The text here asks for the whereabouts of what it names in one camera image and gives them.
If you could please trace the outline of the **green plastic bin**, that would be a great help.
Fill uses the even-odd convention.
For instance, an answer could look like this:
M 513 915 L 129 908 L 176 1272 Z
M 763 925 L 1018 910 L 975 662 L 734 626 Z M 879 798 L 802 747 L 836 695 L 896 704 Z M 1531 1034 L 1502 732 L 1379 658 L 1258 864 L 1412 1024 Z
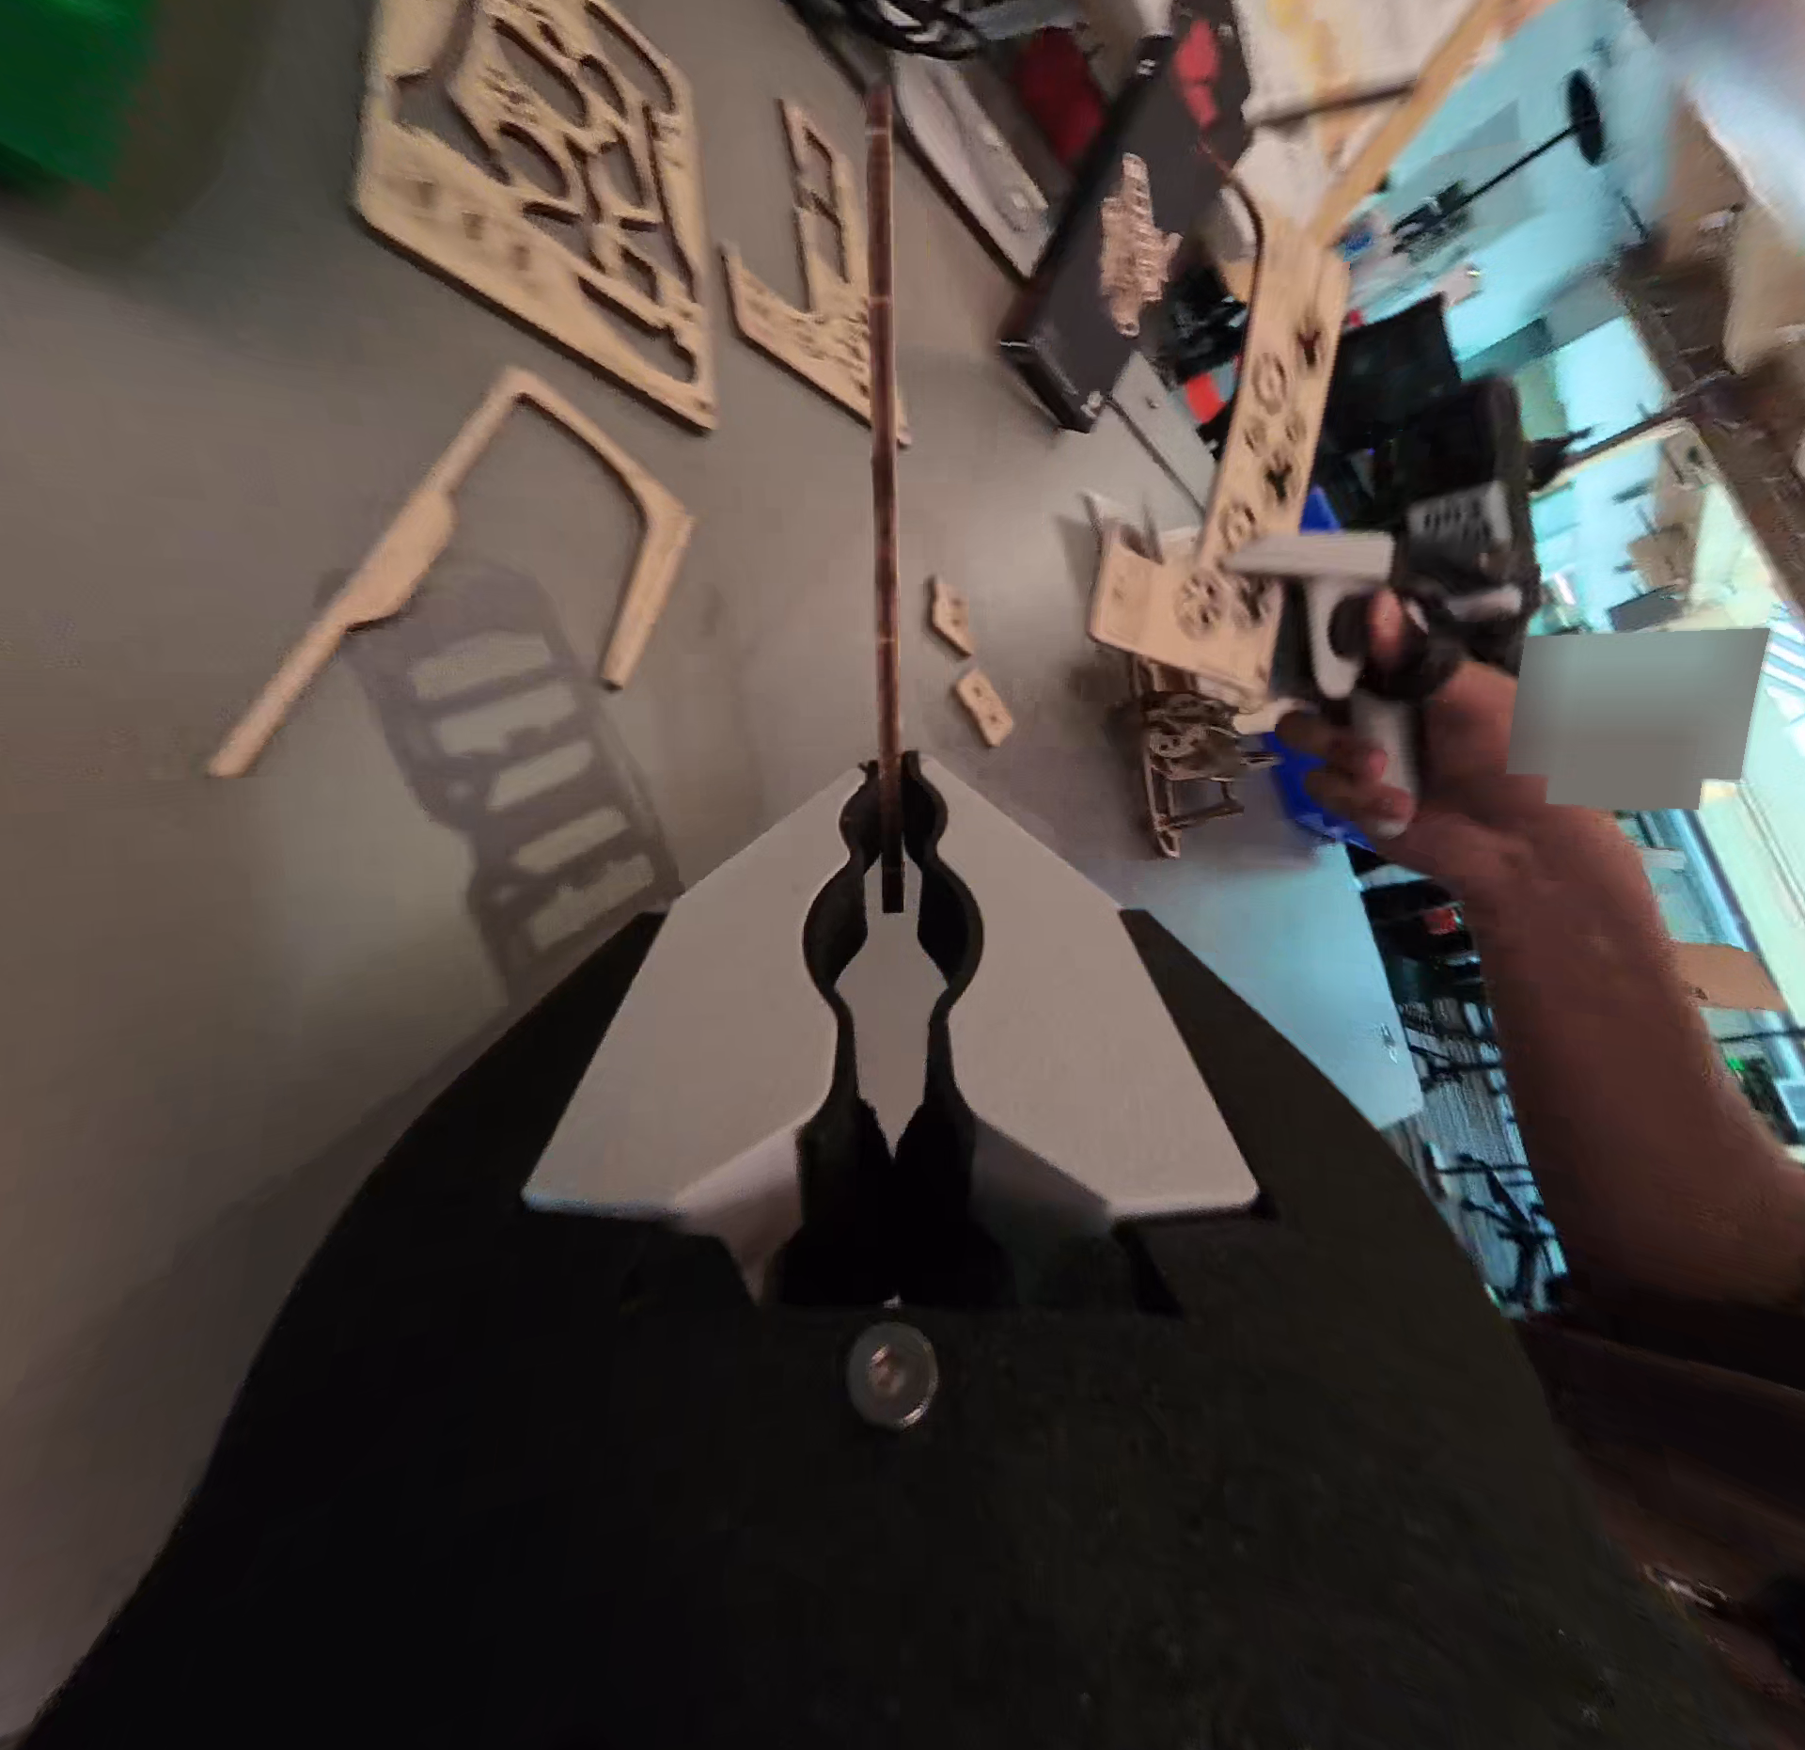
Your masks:
M 157 0 L 1 0 L 1 158 L 16 180 L 104 187 Z

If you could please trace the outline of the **person's right hand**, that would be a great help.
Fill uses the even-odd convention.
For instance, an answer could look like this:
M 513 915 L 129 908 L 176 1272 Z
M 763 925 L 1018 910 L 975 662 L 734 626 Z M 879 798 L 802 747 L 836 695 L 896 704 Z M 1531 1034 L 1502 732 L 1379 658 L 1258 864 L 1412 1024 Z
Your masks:
M 1479 896 L 1521 861 L 1543 798 L 1507 770 L 1515 683 L 1464 662 L 1412 712 L 1412 775 L 1394 772 L 1364 725 L 1299 706 L 1277 725 L 1303 756 L 1310 796 L 1404 869 Z

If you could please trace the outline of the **wooden gear part sheet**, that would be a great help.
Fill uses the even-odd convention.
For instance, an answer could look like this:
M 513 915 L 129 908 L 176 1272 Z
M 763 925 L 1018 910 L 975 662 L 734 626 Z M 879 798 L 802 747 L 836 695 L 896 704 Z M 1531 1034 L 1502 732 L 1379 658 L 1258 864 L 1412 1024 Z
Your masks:
M 1239 180 L 1258 253 L 1224 448 L 1206 521 L 1183 561 L 1105 532 L 1089 638 L 1192 679 L 1234 714 L 1266 706 L 1282 593 L 1252 546 L 1299 530 L 1347 305 L 1347 266 Z

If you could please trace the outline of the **small wooden part sheet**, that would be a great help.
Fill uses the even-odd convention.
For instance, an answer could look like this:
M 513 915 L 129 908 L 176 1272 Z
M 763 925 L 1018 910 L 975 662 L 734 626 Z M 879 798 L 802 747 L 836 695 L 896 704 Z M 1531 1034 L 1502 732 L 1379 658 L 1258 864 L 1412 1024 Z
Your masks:
M 739 338 L 873 432 L 912 443 L 893 365 L 891 92 L 866 99 L 866 194 L 850 161 L 793 100 L 780 103 L 805 303 L 763 284 L 737 248 L 721 261 Z

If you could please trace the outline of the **person's right forearm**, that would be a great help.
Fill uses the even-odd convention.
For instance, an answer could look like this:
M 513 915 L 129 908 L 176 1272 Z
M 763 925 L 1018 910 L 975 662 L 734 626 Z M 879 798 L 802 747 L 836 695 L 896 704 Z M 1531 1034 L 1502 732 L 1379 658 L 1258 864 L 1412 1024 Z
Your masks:
M 1479 951 L 1527 1168 L 1596 1290 L 1798 1312 L 1801 1165 L 1729 1078 L 1620 824 L 1540 802 L 1397 846 Z

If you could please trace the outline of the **wooden wing part sheet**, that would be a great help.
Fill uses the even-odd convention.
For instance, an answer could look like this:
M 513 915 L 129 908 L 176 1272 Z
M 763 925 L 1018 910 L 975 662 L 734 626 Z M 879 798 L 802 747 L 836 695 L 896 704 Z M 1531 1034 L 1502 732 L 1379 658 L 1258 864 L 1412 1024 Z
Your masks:
M 866 92 L 866 227 L 869 227 L 869 432 L 877 725 L 879 893 L 883 912 L 907 904 L 899 704 L 899 534 L 896 471 L 899 454 L 893 236 L 891 236 L 891 89 Z

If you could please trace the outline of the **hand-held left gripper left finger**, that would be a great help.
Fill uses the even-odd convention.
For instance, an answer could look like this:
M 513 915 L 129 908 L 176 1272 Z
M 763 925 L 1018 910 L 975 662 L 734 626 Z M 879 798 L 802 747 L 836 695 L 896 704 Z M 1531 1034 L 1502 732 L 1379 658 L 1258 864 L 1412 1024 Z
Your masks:
M 801 1233 L 885 1230 L 889 1144 L 839 980 L 869 933 L 871 770 L 839 775 L 667 908 L 524 1184 L 763 1273 Z

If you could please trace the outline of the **blue plastic bin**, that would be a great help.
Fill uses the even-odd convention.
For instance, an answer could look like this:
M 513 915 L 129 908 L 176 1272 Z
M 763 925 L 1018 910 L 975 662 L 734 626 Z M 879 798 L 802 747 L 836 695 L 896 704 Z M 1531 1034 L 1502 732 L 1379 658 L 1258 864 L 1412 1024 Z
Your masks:
M 1355 870 L 1376 866 L 1382 857 L 1374 853 L 1372 844 L 1353 824 L 1315 804 L 1310 796 L 1303 776 L 1315 763 L 1282 746 L 1277 732 L 1266 732 L 1261 746 L 1275 757 L 1270 780 L 1278 808 L 1292 828 L 1314 841 L 1340 846 Z

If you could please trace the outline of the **black round stand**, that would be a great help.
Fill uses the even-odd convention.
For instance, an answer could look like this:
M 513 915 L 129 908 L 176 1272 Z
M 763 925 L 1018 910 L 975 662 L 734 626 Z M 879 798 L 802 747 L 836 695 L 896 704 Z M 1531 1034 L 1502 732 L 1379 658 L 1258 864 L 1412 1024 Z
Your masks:
M 1423 207 L 1423 216 L 1431 227 L 1448 225 L 1458 215 L 1464 215 L 1480 199 L 1492 194 L 1502 184 L 1521 175 L 1531 165 L 1550 157 L 1558 148 L 1570 147 L 1588 169 L 1599 169 L 1610 157 L 1610 136 L 1604 115 L 1599 103 L 1599 92 L 1590 78 L 1574 72 L 1565 81 L 1565 115 L 1567 124 L 1562 132 L 1549 136 L 1524 151 L 1518 158 L 1502 165 L 1490 178 L 1467 186 L 1466 182 L 1446 184 L 1434 191 Z

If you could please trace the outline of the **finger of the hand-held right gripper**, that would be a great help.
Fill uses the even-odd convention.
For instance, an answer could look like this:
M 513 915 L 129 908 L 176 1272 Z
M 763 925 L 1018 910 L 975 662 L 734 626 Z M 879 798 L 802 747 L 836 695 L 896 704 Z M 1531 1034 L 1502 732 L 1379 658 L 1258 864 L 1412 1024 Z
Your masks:
M 1234 550 L 1227 568 L 1243 580 L 1387 585 L 1394 552 L 1397 543 L 1385 532 L 1267 534 Z

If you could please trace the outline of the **grey desk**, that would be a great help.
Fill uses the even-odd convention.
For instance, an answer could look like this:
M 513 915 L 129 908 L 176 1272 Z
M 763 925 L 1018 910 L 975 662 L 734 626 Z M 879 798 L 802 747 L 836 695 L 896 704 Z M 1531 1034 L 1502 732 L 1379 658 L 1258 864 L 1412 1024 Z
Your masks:
M 860 104 L 780 0 L 612 0 L 683 72 L 710 236 L 793 278 L 776 100 Z M 620 746 L 690 883 L 869 753 L 865 432 L 715 314 L 708 436 L 384 248 L 349 209 L 371 0 L 167 0 L 106 190 L 4 187 L 4 1741 L 181 1511 L 253 1348 L 400 1127 L 578 959 L 553 900 L 503 982 L 471 850 L 332 664 L 259 772 L 202 767 L 463 424 L 522 365 L 697 519 Z M 1183 521 L 1116 414 L 1049 432 L 992 354 L 1003 279 L 907 158 L 896 187 L 912 574 L 975 613 L 1017 732 L 977 746 L 915 633 L 911 742 L 1146 908 L 1372 1125 L 1417 1108 L 1340 857 L 1247 814 L 1141 856 L 1080 632 L 1088 492 Z

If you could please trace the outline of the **large wooden part sheet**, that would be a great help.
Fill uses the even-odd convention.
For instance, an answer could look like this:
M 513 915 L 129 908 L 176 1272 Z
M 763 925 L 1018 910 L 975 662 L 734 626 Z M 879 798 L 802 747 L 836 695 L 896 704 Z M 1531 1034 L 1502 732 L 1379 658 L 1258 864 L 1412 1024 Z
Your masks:
M 610 0 L 371 0 L 359 216 L 671 420 L 716 424 L 701 122 Z

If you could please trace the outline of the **person's brown clothing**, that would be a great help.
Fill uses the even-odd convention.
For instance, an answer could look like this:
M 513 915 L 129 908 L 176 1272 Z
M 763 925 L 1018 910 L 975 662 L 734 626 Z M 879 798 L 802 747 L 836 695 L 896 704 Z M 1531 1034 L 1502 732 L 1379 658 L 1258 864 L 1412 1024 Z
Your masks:
M 1755 1746 L 1801 1746 L 1801 1306 L 1574 1287 L 1515 1336 L 1610 1537 L 1749 1705 Z

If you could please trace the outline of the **wooden airplane model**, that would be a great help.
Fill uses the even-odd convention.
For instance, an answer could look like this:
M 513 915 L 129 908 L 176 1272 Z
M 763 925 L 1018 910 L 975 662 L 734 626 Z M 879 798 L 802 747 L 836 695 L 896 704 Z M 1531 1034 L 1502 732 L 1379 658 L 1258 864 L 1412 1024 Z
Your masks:
M 1130 700 L 1148 831 L 1162 860 L 1179 860 L 1185 835 L 1240 817 L 1239 783 L 1270 772 L 1277 753 L 1240 736 L 1224 704 L 1193 693 Z

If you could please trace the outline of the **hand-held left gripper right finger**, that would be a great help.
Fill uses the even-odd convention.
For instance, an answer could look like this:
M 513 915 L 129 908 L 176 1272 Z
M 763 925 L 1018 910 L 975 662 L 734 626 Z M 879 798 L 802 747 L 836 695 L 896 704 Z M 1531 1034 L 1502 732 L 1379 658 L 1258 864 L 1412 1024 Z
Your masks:
M 899 793 L 942 979 L 891 1158 L 903 1298 L 1003 1308 L 1072 1243 L 1252 1214 L 1126 912 L 937 763 L 911 753 Z

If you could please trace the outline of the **black model kit box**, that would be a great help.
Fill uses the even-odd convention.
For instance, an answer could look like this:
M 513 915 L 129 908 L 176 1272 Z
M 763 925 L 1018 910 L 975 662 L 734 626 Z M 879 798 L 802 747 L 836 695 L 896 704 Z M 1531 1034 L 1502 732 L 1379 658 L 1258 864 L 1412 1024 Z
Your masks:
M 1092 432 L 1249 141 L 1252 92 L 1228 0 L 1144 40 L 1075 158 L 1049 242 L 998 336 L 1065 432 Z

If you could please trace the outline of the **wooden frame offcut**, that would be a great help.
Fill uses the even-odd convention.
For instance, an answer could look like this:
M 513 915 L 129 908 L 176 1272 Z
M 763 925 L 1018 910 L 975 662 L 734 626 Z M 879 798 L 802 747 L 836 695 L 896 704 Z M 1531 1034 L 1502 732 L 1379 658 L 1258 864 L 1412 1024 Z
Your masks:
M 205 765 L 215 780 L 237 780 L 263 756 L 305 692 L 344 639 L 392 621 L 423 585 L 458 530 L 458 497 L 476 462 L 518 409 L 532 409 L 594 458 L 638 512 L 639 535 L 598 661 L 598 683 L 623 692 L 638 675 L 646 645 L 683 567 L 694 534 L 687 508 L 597 422 L 550 383 L 522 367 L 504 367 L 482 403 L 413 487 L 400 511 L 353 567 L 304 638 L 285 653 L 259 695 L 238 717 Z

